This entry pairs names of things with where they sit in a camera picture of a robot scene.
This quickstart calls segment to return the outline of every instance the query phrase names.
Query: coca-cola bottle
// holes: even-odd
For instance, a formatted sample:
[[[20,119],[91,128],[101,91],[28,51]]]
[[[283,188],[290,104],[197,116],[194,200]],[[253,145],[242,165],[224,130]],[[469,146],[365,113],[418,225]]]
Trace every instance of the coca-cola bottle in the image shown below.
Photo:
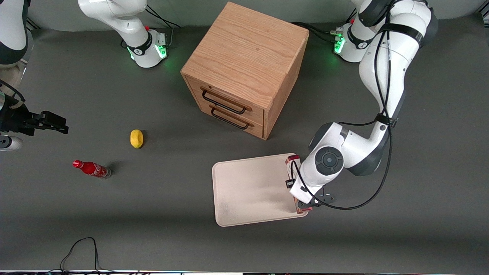
[[[110,169],[105,168],[91,161],[83,162],[80,160],[75,160],[73,162],[73,167],[82,170],[83,173],[87,175],[102,178],[102,179],[106,179],[111,176]]]

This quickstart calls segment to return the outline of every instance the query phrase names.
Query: gray tabletop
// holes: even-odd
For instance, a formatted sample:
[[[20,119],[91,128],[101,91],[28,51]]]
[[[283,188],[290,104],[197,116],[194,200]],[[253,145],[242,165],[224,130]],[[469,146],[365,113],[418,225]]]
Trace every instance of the gray tabletop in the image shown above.
[[[337,24],[322,26],[333,28]],[[211,167],[298,153],[330,121],[365,122],[377,103],[358,65],[311,36],[299,79],[268,141],[203,114],[179,70],[206,28],[176,30],[169,59],[141,69],[108,32],[43,31],[21,84],[31,111],[67,119],[68,135],[37,131],[3,152],[0,267],[51,269],[82,237],[104,268],[219,272],[489,273],[489,47],[480,16],[440,22],[408,69],[387,182],[353,211],[219,227]],[[129,144],[133,129],[146,142]],[[368,134],[369,127],[355,129]],[[71,167],[109,165],[104,181]],[[384,166],[328,185],[338,206],[363,202]],[[92,244],[67,262],[91,269]]]

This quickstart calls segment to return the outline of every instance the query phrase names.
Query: bottle cap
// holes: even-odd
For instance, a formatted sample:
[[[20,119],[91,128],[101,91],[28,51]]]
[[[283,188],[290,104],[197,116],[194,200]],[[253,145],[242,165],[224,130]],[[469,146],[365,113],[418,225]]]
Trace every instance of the bottle cap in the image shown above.
[[[82,168],[82,166],[83,166],[83,161],[75,160],[73,162],[73,167],[75,167],[75,168]]]

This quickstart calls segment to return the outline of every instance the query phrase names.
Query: small box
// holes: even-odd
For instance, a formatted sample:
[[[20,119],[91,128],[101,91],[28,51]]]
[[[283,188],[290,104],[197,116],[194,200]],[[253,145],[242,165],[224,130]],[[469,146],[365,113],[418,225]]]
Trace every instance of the small box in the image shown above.
[[[304,28],[228,2],[180,72],[204,113],[267,139],[308,37]]]

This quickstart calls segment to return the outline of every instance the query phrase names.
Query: bottle label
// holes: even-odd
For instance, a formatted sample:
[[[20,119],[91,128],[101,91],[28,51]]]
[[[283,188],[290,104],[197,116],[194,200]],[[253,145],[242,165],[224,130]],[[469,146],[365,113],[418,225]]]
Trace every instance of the bottle label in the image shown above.
[[[95,171],[90,174],[91,176],[99,178],[104,178],[107,176],[107,169],[105,167],[100,166],[96,163],[94,163],[93,165],[95,165]]]

